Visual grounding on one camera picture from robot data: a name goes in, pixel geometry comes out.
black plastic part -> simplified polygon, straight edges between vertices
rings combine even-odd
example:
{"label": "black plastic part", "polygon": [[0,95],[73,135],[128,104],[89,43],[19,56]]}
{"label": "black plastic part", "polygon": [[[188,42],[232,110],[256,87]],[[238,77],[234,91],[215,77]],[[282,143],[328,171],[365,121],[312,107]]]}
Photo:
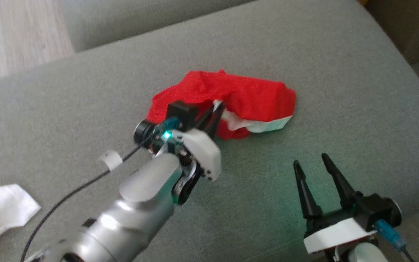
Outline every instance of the black plastic part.
{"label": "black plastic part", "polygon": [[351,262],[349,260],[349,254],[350,254],[350,252],[351,252],[351,249],[347,249],[346,251],[344,251],[342,253],[342,255],[340,255],[340,258],[342,259],[343,262]]}
{"label": "black plastic part", "polygon": [[181,132],[185,132],[195,125],[195,118],[198,115],[198,107],[176,101],[168,105],[166,111],[166,119],[177,117],[181,123],[181,127],[177,128]]}
{"label": "black plastic part", "polygon": [[211,139],[214,139],[216,137],[216,132],[218,131],[219,122],[221,121],[221,116],[223,115],[224,108],[226,108],[226,104],[220,103],[220,105],[213,112],[213,118],[211,118],[211,121],[203,130],[208,134],[208,136]]}
{"label": "black plastic part", "polygon": [[184,153],[181,153],[181,155],[179,156],[179,162],[181,163],[182,166],[188,166],[190,164],[192,164],[192,154],[189,153],[188,151],[185,151]]}
{"label": "black plastic part", "polygon": [[300,205],[304,219],[311,219],[320,217],[323,214],[321,207],[319,207],[311,194],[310,189],[305,181],[305,173],[298,161],[294,162],[295,178],[297,182],[298,197],[300,198]]}
{"label": "black plastic part", "polygon": [[306,221],[306,233],[305,237],[332,225],[335,225],[342,220],[354,217],[353,209],[339,209],[336,211],[328,212],[320,217],[311,218]]}
{"label": "black plastic part", "polygon": [[402,223],[402,213],[400,212],[399,206],[390,198],[384,197],[384,201],[391,206],[391,217],[389,219],[389,225],[391,227],[398,227]]}
{"label": "black plastic part", "polygon": [[91,225],[93,225],[93,223],[96,222],[96,219],[94,218],[89,218],[87,219],[85,222],[83,222],[82,227],[90,227]]}
{"label": "black plastic part", "polygon": [[208,125],[208,123],[211,120],[211,117],[213,116],[213,109],[214,106],[211,106],[210,108],[206,109],[206,111],[204,111],[203,114],[201,114],[201,116],[195,122],[196,129],[203,130]]}
{"label": "black plastic part", "polygon": [[[133,140],[135,144],[140,144],[145,140],[155,129],[156,124],[148,120],[141,121],[137,127],[135,127],[135,132],[133,133]],[[149,148],[152,142],[148,142],[143,145],[144,148]]]}
{"label": "black plastic part", "polygon": [[355,191],[354,188],[351,187],[347,179],[342,175],[326,153],[321,154],[321,158],[323,159],[326,170],[331,174],[332,179],[334,179],[334,184],[336,185],[340,197],[340,206],[343,209],[351,208],[356,199],[363,197],[363,194],[359,191]]}
{"label": "black plastic part", "polygon": [[187,183],[185,183],[181,189],[181,192],[177,200],[178,205],[185,204],[185,202],[187,201],[188,197],[190,196],[193,188],[195,187],[196,183],[198,182],[202,174],[203,174],[203,169],[201,169],[200,165],[197,163],[195,175],[189,181],[187,181]]}
{"label": "black plastic part", "polygon": [[379,219],[384,219],[390,225],[393,223],[391,221],[391,204],[378,194],[372,194],[356,201],[355,210],[355,221],[367,232],[374,230],[374,223]]}
{"label": "black plastic part", "polygon": [[336,262],[334,260],[334,248],[332,249],[325,249],[324,251],[324,256],[326,257],[326,259],[328,260],[328,262]]}
{"label": "black plastic part", "polygon": [[75,254],[67,253],[63,256],[63,262],[84,262],[83,259]]}
{"label": "black plastic part", "polygon": [[374,245],[375,247],[379,248],[379,242],[376,237],[371,237],[368,239],[369,244]]}
{"label": "black plastic part", "polygon": [[171,154],[176,153],[176,147],[173,144],[168,144],[168,152]]}

camera lens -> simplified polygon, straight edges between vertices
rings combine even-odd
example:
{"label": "camera lens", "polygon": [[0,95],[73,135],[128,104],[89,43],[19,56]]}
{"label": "camera lens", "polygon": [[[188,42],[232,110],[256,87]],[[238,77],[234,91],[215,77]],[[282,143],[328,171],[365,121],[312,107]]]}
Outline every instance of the camera lens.
{"label": "camera lens", "polygon": [[[135,127],[135,132],[133,133],[133,140],[135,143],[140,144],[144,141],[155,129],[156,124],[147,120],[141,121],[137,127]],[[143,147],[148,148],[151,142],[148,142],[143,145]]]}

black cable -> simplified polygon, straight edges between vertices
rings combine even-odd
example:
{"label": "black cable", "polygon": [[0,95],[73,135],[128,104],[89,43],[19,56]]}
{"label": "black cable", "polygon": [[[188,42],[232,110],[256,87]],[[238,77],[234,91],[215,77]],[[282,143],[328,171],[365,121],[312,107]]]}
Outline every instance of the black cable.
{"label": "black cable", "polygon": [[407,250],[406,250],[406,249],[402,249],[402,252],[404,252],[405,256],[408,258],[408,260],[409,260],[410,262],[415,262],[415,261],[413,260],[412,256],[411,256],[411,255],[407,252]]}
{"label": "black cable", "polygon": [[[127,161],[127,159],[129,159],[133,154],[135,154],[138,151],[138,149],[140,149],[145,143],[147,143],[154,135],[155,135],[154,132],[151,133],[144,141],[142,141],[138,146],[136,146],[132,151],[130,151],[130,153],[128,153],[127,156],[125,156],[123,158],[123,162]],[[106,176],[109,173],[111,173],[111,171],[109,169],[104,171],[103,173],[101,173],[97,177],[95,177],[94,179],[86,182],[85,184],[82,184],[80,187],[78,187],[74,191],[70,192],[65,197],[63,197],[63,199],[61,199],[59,202],[57,202],[56,205],[51,210],[49,210],[48,213],[41,219],[38,226],[35,227],[35,230],[33,230],[32,234],[30,235],[30,238],[28,239],[27,243],[25,244],[24,251],[22,252],[22,256],[20,257],[20,262],[25,261],[25,256],[27,255],[28,248],[30,247],[30,244],[32,243],[33,238],[35,237],[38,230],[40,230],[41,226],[43,226],[43,224],[46,222],[46,220],[48,220],[48,218],[51,216],[51,214],[61,204],[63,204],[67,199],[69,199],[71,196],[77,194],[80,190],[84,189],[85,187],[90,186],[91,184],[95,183],[96,181],[102,179],[104,176]]]}

green led light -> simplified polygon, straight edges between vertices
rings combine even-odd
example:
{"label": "green led light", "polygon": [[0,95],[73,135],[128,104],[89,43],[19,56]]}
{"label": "green led light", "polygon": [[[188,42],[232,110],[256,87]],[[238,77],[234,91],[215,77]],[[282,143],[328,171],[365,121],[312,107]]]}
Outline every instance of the green led light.
{"label": "green led light", "polygon": [[165,139],[168,139],[168,138],[170,138],[170,137],[171,137],[171,133],[169,133],[168,131],[165,131],[165,132],[164,132],[164,134],[163,134],[163,137],[164,137]]}

blue connector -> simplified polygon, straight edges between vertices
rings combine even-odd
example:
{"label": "blue connector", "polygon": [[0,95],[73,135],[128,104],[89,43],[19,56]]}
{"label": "blue connector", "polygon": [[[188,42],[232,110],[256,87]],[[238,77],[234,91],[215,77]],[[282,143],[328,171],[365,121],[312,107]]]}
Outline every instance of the blue connector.
{"label": "blue connector", "polygon": [[172,130],[178,128],[180,125],[179,118],[176,116],[166,119],[159,126],[163,128],[163,131]]}
{"label": "blue connector", "polygon": [[376,231],[397,249],[398,252],[405,250],[407,243],[384,219],[378,220],[375,224]]}

